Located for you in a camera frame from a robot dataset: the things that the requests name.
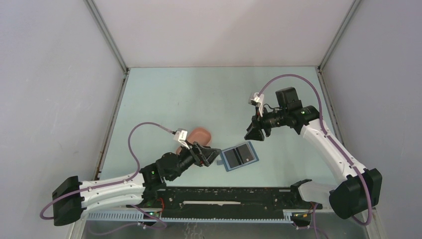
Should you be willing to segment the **blue card holder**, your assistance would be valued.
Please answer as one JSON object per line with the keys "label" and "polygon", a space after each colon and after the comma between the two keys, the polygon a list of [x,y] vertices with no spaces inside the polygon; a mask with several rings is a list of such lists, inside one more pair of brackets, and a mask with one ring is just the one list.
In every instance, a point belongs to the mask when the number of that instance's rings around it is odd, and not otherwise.
{"label": "blue card holder", "polygon": [[224,166],[227,172],[258,162],[259,158],[250,141],[227,148],[220,153],[217,165]]}

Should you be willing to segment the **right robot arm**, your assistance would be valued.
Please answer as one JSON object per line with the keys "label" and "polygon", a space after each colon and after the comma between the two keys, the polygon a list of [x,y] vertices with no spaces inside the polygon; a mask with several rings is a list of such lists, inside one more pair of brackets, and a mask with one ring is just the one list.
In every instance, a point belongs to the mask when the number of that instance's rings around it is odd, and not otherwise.
{"label": "right robot arm", "polygon": [[278,90],[276,97],[278,108],[268,112],[264,95],[259,92],[251,95],[248,102],[255,106],[255,114],[244,138],[264,141],[273,128],[288,126],[319,152],[336,181],[329,185],[305,179],[293,184],[291,205],[295,208],[308,202],[329,205],[342,219],[353,218],[377,205],[382,184],[379,170],[369,170],[355,159],[329,131],[318,109],[302,105],[295,88]]}

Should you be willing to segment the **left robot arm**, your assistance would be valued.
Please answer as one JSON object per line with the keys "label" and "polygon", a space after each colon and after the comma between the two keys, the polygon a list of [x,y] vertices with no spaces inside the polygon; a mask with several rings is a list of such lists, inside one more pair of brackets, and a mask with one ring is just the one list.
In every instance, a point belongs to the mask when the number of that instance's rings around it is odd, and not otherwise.
{"label": "left robot arm", "polygon": [[157,202],[157,191],[165,188],[167,181],[174,181],[193,165],[210,166],[220,154],[220,149],[195,142],[179,154],[163,154],[137,174],[97,181],[69,177],[52,193],[53,224],[68,225],[90,212],[118,206],[152,207]]}

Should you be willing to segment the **pink oval tray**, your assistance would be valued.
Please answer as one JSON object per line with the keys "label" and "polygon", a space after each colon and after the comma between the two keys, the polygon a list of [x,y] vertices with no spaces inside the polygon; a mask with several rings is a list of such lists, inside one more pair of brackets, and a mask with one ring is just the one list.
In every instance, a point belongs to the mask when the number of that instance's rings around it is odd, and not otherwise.
{"label": "pink oval tray", "polygon": [[[197,142],[201,145],[209,146],[209,144],[211,143],[211,133],[203,127],[197,127],[193,129],[190,133],[188,133],[187,142],[189,142],[190,144]],[[183,148],[184,147],[180,146],[176,150],[176,154],[180,154]]]}

